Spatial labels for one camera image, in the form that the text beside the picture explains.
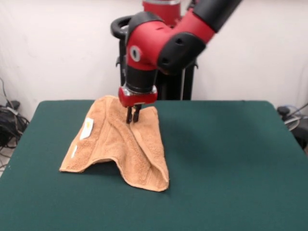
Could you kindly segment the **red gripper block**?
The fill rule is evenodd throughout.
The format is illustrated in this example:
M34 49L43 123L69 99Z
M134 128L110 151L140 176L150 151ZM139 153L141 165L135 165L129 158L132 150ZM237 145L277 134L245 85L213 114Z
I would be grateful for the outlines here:
M156 86L148 93L135 93L129 90L125 85L118 90L118 98L123 107L127 107L126 123L130 124L138 122L142 104L151 104L157 100L158 93Z

